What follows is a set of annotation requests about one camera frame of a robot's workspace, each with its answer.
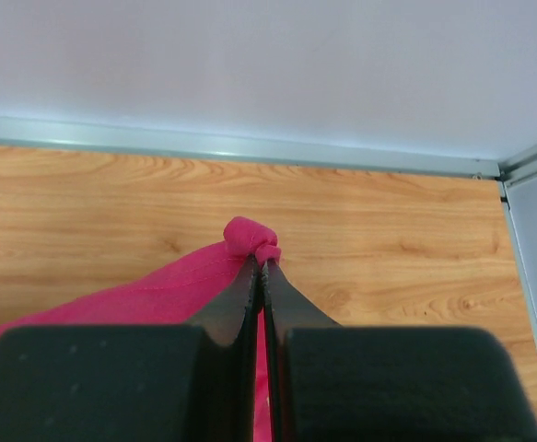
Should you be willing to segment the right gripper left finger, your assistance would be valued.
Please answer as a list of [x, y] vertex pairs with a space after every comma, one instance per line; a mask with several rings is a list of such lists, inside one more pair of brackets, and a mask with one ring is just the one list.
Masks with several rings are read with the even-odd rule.
[[0, 337], [0, 441], [249, 441], [259, 265], [177, 325]]

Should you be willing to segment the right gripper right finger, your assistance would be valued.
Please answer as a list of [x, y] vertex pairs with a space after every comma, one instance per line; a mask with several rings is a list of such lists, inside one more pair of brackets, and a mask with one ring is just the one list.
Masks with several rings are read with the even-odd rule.
[[276, 441], [537, 441], [501, 342], [469, 326], [344, 326], [262, 276]]

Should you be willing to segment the pink t-shirt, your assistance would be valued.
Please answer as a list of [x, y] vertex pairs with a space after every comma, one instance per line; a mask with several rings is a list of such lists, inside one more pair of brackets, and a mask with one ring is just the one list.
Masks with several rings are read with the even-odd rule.
[[[42, 313], [0, 326], [0, 337], [15, 328], [80, 325], [177, 325], [197, 314], [237, 276], [253, 257], [261, 272], [281, 251], [273, 230], [245, 217], [232, 219], [221, 242], [199, 249], [145, 278], [81, 297]], [[258, 299], [256, 362], [251, 440], [272, 437], [263, 316]]]

